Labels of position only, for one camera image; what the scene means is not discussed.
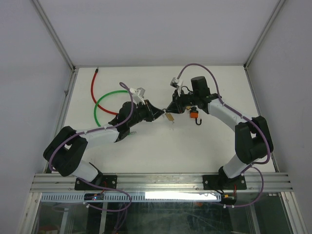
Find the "large brass padlock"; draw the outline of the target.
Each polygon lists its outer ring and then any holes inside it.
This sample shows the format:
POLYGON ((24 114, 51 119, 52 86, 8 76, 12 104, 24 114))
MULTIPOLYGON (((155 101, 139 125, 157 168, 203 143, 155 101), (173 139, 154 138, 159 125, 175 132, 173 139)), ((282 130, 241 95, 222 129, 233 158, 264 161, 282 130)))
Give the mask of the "large brass padlock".
POLYGON ((170 122, 174 123, 174 117, 171 113, 165 113, 165 116, 170 122))

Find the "orange black padlock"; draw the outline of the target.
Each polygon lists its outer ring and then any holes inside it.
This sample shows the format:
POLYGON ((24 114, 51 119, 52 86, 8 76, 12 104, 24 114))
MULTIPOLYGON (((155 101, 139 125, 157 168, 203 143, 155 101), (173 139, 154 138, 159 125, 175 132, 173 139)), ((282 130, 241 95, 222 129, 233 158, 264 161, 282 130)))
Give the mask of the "orange black padlock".
POLYGON ((195 120, 195 123, 197 126, 200 126, 202 124, 202 119, 198 118, 199 111, 197 110, 197 107, 196 106, 191 107, 189 113, 190 113, 190 118, 195 120))

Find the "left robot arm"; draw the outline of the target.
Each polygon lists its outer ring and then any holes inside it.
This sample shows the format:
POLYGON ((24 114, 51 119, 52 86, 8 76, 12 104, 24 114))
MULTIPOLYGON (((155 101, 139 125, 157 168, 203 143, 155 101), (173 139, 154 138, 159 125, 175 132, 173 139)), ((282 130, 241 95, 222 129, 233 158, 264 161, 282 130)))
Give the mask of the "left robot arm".
POLYGON ((84 153, 105 143, 119 142, 129 135, 134 125, 142 121, 152 122, 162 114, 164 111, 154 107, 149 100, 143 104, 125 102, 114 119, 102 127, 80 132, 70 126, 63 127, 47 146, 43 157, 61 176, 73 175, 85 181, 89 188, 98 189, 103 173, 82 159, 84 153))

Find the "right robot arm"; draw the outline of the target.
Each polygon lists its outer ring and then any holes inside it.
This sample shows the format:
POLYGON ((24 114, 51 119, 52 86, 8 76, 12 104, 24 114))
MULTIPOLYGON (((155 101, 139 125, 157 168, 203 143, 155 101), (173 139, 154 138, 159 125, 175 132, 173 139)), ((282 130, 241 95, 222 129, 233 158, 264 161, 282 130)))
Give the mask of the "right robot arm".
POLYGON ((191 84, 192 90, 185 93, 183 82, 178 78, 172 79, 170 85, 175 91, 166 111, 182 114, 188 106, 197 107, 234 131, 235 155, 218 170, 216 181, 210 183, 212 188, 228 189, 259 159, 271 157, 273 142, 267 121, 262 116, 248 117, 227 105, 219 94, 210 92, 204 76, 192 78, 191 84))

